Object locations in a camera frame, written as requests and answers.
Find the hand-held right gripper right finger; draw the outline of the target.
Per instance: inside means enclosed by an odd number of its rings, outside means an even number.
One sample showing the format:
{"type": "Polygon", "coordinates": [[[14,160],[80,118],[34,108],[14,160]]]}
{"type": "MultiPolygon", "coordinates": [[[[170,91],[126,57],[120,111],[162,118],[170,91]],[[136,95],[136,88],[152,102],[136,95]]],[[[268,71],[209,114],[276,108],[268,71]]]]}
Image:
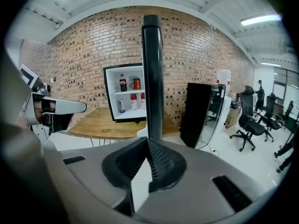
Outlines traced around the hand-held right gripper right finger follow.
{"type": "Polygon", "coordinates": [[[134,214],[134,219],[147,224],[244,224],[253,218],[272,198],[277,186],[266,190],[247,174],[214,154],[161,141],[180,153],[186,170],[178,183],[167,190],[151,192],[134,214]],[[232,188],[249,199],[239,201],[236,211],[215,184],[225,181],[223,188],[232,188]]]}

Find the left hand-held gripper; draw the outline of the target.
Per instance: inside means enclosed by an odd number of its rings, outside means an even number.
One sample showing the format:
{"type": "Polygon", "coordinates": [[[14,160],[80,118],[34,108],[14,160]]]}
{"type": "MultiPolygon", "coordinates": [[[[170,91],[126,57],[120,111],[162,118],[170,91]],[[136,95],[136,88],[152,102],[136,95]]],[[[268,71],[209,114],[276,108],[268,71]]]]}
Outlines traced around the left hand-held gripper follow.
{"type": "Polygon", "coordinates": [[[51,133],[67,130],[73,114],[86,111],[87,104],[83,102],[51,100],[51,86],[41,81],[39,76],[24,64],[21,65],[19,71],[23,81],[31,89],[31,93],[22,106],[22,115],[30,130],[39,139],[46,140],[51,133]]]}

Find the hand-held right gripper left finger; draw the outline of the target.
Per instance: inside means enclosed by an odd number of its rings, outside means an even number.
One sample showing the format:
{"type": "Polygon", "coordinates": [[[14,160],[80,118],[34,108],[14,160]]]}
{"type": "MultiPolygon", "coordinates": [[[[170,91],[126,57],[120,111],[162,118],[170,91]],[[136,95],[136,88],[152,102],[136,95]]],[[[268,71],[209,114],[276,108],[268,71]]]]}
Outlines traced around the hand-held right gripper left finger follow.
{"type": "Polygon", "coordinates": [[[107,146],[57,151],[45,142],[45,161],[71,224],[146,224],[135,214],[131,191],[137,137],[107,146]]]}

